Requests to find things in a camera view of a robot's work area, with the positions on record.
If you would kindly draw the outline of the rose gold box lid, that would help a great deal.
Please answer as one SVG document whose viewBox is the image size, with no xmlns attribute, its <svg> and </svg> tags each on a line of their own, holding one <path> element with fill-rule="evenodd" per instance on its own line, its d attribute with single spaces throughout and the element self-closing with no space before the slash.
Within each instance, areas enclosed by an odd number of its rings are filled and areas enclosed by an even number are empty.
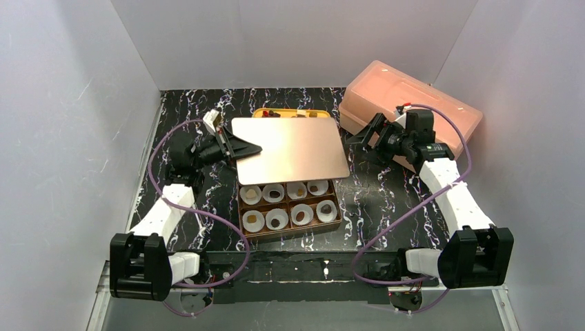
<svg viewBox="0 0 585 331">
<path fill-rule="evenodd" d="M 261 147 L 236 162 L 241 185 L 343 179 L 350 175 L 337 122 L 323 118 L 244 118 L 232 133 Z"/>
</svg>

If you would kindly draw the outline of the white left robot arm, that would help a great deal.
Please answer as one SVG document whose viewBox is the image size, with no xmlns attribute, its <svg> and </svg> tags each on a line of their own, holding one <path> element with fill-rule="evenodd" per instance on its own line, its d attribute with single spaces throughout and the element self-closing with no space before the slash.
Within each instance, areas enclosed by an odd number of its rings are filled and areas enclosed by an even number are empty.
<svg viewBox="0 0 585 331">
<path fill-rule="evenodd" d="M 215 163 L 229 163 L 255 156 L 261 146 L 237 137 L 224 125 L 220 112 L 211 110 L 199 120 L 207 134 L 200 141 L 183 130 L 184 121 L 170 130 L 157 144 L 168 145 L 168 163 L 164 186 L 155 186 L 159 198 L 137 225 L 117 233 L 110 241 L 109 288 L 113 297 L 164 301 L 173 286 L 189 288 L 186 279 L 202 270 L 203 252 L 169 252 L 168 242 L 185 213 L 198 214 L 218 221 L 234 230 L 244 241 L 245 256 L 241 265 L 225 279 L 214 283 L 194 284 L 194 288 L 213 288 L 234 279 L 250 258 L 245 234 L 232 222 L 193 206 L 200 193 L 203 169 Z"/>
</svg>

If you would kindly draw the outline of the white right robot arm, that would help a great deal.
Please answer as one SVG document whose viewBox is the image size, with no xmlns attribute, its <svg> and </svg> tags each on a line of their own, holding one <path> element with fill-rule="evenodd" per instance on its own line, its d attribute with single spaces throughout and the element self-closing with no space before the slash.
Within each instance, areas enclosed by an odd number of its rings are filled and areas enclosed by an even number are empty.
<svg viewBox="0 0 585 331">
<path fill-rule="evenodd" d="M 398 251 L 395 260 L 379 272 L 360 275 L 360 281 L 380 286 L 421 283 L 431 278 L 440 280 L 448 289 L 502 285 L 506 279 L 514 236 L 508 228 L 496 226 L 481 210 L 470 193 L 465 178 L 472 168 L 460 173 L 455 155 L 445 143 L 436 140 L 435 116 L 447 116 L 422 104 L 397 108 L 400 116 L 389 121 L 377 113 L 347 143 L 365 146 L 377 135 L 367 154 L 371 161 L 389 162 L 395 156 L 405 157 L 415 173 L 430 190 L 431 196 L 382 230 L 353 258 L 351 266 L 367 249 L 401 222 L 434 201 L 448 226 L 450 239 L 441 250 L 406 248 Z"/>
</svg>

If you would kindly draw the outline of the dark brown chocolate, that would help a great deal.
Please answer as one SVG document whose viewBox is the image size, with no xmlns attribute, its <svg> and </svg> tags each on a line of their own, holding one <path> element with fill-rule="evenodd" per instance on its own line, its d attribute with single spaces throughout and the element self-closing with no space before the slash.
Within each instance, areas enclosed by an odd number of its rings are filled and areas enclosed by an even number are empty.
<svg viewBox="0 0 585 331">
<path fill-rule="evenodd" d="M 332 212 L 332 207 L 331 207 L 331 205 L 328 205 L 328 204 L 326 204 L 326 205 L 323 205 L 323 206 L 321 207 L 321 209 L 320 209 L 320 212 L 321 212 L 322 214 L 330 214 L 330 213 Z"/>
</svg>

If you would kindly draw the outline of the cream white chocolate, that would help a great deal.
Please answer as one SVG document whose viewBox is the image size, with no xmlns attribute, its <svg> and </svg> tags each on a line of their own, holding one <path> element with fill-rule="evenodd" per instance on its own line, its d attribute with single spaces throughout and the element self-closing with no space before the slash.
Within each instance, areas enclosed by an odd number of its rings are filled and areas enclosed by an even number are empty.
<svg viewBox="0 0 585 331">
<path fill-rule="evenodd" d="M 246 191 L 245 197 L 248 200 L 254 200 L 254 199 L 256 199 L 256 196 L 257 196 L 257 194 L 254 190 L 247 190 Z"/>
</svg>

